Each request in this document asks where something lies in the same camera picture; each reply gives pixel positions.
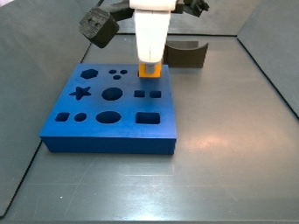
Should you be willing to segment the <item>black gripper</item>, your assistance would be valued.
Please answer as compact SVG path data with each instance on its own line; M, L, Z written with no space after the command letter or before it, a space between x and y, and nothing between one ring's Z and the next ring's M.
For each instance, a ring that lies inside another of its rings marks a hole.
M117 21L133 16L137 58L147 64L161 61L171 13L185 12L199 17L209 10L204 0L121 0L101 7L103 3L104 0L99 0L80 20L80 33L93 45L104 48L117 34Z

